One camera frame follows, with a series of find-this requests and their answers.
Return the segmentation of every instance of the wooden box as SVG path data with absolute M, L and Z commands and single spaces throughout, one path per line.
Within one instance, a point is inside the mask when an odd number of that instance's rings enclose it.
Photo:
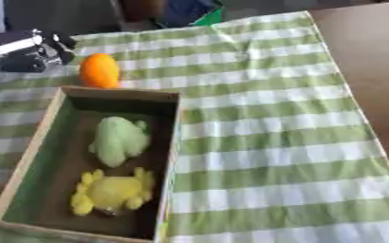
M 0 196 L 0 226 L 88 240 L 158 241 L 173 181 L 178 101 L 172 92 L 59 88 Z M 109 116 L 144 121 L 151 135 L 149 147 L 118 168 L 106 168 L 88 152 L 97 124 Z M 132 176 L 138 166 L 154 172 L 153 200 L 119 216 L 71 213 L 82 172 L 101 168 L 107 176 Z

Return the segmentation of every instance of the table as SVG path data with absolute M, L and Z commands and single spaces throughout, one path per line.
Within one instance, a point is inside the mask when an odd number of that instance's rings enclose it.
M 123 87 L 182 93 L 172 242 L 389 243 L 389 161 L 306 12 L 79 38 L 66 67 L 0 74 L 0 173 L 107 52 Z
M 311 14 L 389 155 L 389 3 Z

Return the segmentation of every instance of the tablecloth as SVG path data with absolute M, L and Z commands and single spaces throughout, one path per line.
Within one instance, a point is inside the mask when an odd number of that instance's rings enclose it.
M 110 53 L 123 88 L 179 90 L 171 242 L 389 243 L 389 162 L 307 12 L 78 37 L 70 65 L 0 74 L 0 191 L 57 86 Z M 0 242 L 63 242 L 0 230 Z

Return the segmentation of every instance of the stuffed animal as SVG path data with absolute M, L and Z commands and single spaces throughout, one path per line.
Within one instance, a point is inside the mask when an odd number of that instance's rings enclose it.
M 96 138 L 88 147 L 99 160 L 112 168 L 123 164 L 128 158 L 140 155 L 149 145 L 145 134 L 146 123 L 132 123 L 120 117 L 104 118 L 97 126 Z
M 96 208 L 118 212 L 122 207 L 136 210 L 152 199 L 153 172 L 137 167 L 133 177 L 105 177 L 102 170 L 85 172 L 70 205 L 75 215 L 88 215 Z

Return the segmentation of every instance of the dark background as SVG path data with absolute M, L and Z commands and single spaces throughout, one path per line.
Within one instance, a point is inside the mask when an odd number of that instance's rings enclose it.
M 112 0 L 4 0 L 13 29 L 48 28 L 68 34 L 119 31 Z M 373 0 L 221 0 L 225 20 L 303 9 L 327 9 Z M 122 23 L 126 31 L 154 28 L 148 22 Z

